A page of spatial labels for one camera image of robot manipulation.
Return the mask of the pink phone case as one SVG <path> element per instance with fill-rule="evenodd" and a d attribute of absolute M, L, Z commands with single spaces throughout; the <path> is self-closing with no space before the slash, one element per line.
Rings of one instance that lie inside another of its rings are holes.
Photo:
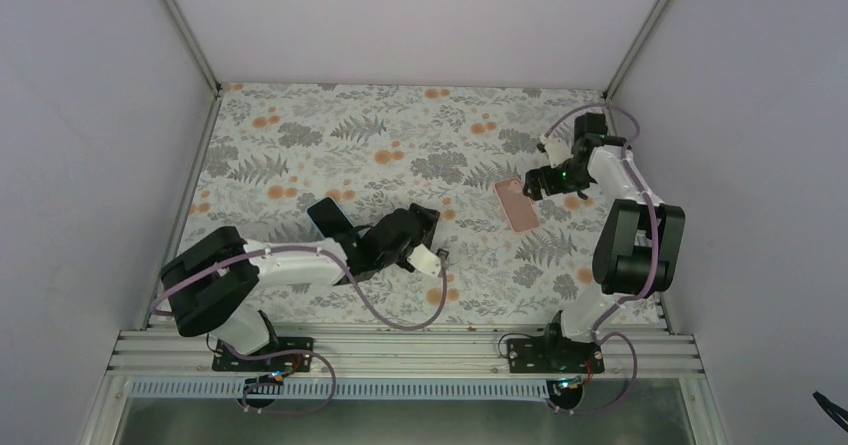
<path fill-rule="evenodd" d="M 541 226 L 534 202 L 524 195 L 523 188 L 524 183 L 517 177 L 500 180 L 493 185 L 509 228 L 516 234 L 524 234 Z"/>

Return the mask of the black phone light-blue case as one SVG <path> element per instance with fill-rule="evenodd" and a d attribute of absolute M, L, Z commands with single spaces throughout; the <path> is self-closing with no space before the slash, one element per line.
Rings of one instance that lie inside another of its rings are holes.
<path fill-rule="evenodd" d="M 325 238 L 350 236 L 355 227 L 332 197 L 324 197 L 306 209 L 315 228 Z"/>

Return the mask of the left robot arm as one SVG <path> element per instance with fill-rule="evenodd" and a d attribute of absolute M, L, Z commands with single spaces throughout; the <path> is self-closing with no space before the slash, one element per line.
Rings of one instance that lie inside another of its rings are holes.
<path fill-rule="evenodd" d="M 250 302 L 264 289 L 295 285 L 350 285 L 386 268 L 447 278 L 448 251 L 431 248 L 440 214 L 418 204 L 397 208 L 374 224 L 355 225 L 331 198 L 306 211 L 317 241 L 268 243 L 222 226 L 168 262 L 162 292 L 150 311 L 171 317 L 183 337 L 211 335 L 249 367 L 263 370 L 277 359 L 278 336 L 267 314 Z"/>

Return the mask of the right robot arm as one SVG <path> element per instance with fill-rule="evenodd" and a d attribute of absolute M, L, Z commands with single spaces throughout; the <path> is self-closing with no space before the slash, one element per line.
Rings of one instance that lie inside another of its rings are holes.
<path fill-rule="evenodd" d="M 523 193 L 534 201 L 559 194 L 585 199 L 586 190 L 597 185 L 608 215 L 592 256 L 595 289 L 563 311 L 561 334 L 541 347 L 544 364 L 555 372 L 578 362 L 574 338 L 604 344 L 613 335 L 600 336 L 599 329 L 615 313 L 670 287 L 686 221 L 681 207 L 666 203 L 647 184 L 630 139 L 610 132 L 603 112 L 581 106 L 568 116 L 574 121 L 571 142 L 552 131 L 541 136 L 538 148 L 548 162 L 526 173 Z"/>

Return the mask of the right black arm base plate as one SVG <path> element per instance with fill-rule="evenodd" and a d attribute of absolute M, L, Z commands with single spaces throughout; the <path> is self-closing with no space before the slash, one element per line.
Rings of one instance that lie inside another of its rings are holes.
<path fill-rule="evenodd" d="M 513 374 L 579 374 L 605 372 L 600 347 L 569 338 L 509 338 L 506 356 Z"/>

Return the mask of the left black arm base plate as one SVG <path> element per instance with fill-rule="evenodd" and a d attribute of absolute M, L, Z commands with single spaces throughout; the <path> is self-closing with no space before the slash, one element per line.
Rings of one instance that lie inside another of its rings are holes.
<path fill-rule="evenodd" d="M 308 372 L 311 366 L 312 337 L 278 336 L 248 359 L 239 358 L 222 341 L 216 345 L 211 369 L 215 372 L 281 373 Z"/>

